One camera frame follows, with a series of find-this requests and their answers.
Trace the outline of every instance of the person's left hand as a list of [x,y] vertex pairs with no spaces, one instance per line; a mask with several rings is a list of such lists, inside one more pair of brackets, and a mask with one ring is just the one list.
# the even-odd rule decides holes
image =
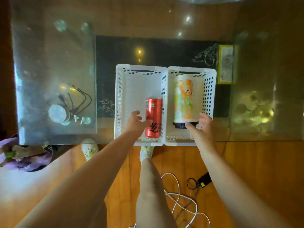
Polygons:
[[141,122],[140,120],[142,120],[142,117],[138,116],[139,114],[139,110],[133,111],[131,113],[125,130],[126,133],[134,134],[137,138],[139,138],[145,128],[150,126],[153,122],[152,120],[146,120],[144,122]]

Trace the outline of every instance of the coca-cola can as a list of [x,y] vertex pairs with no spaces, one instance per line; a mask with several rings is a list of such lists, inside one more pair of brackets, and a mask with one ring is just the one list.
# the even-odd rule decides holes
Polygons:
[[146,99],[146,120],[153,120],[151,126],[148,126],[145,130],[145,135],[147,138],[158,138],[161,135],[162,105],[162,99]]

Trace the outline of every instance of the person's left arm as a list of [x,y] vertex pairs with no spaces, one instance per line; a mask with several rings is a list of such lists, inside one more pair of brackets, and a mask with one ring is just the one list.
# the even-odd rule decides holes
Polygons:
[[152,121],[134,111],[125,132],[75,170],[17,227],[85,227],[101,204],[135,141]]

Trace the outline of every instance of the basket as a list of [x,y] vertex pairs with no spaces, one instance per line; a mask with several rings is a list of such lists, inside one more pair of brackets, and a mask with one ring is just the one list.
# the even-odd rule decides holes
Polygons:
[[165,143],[167,121],[168,69],[157,66],[116,66],[114,139],[125,129],[132,111],[139,110],[146,118],[146,98],[162,98],[162,133],[159,138],[141,135],[135,146],[162,146]]
[[173,67],[168,68],[168,112],[165,145],[167,146],[195,146],[195,142],[188,130],[177,129],[173,125],[174,119],[174,77],[181,74],[191,74],[193,78],[193,101],[197,104],[193,115],[199,120],[199,113],[203,112],[213,118],[214,94],[216,84],[216,70],[205,68]]

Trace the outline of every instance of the person's right arm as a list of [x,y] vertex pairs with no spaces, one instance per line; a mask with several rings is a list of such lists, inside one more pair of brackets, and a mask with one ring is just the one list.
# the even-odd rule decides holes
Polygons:
[[276,211],[259,198],[219,155],[211,131],[212,119],[200,114],[201,130],[186,123],[209,171],[216,191],[237,227],[291,228]]

